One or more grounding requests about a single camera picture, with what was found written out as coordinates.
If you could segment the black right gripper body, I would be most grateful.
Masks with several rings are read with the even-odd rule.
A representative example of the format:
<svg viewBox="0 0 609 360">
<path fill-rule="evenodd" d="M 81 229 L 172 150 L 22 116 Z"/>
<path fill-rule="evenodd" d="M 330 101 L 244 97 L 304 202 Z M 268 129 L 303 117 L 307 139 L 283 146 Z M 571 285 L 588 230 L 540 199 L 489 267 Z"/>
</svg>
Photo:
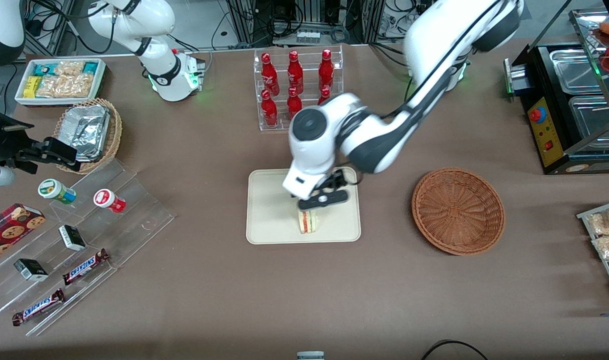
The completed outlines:
<svg viewBox="0 0 609 360">
<path fill-rule="evenodd" d="M 27 130 L 34 124 L 15 120 L 0 112 L 0 166 L 36 167 L 37 163 L 46 164 L 47 158 L 39 141 L 31 139 Z"/>
</svg>

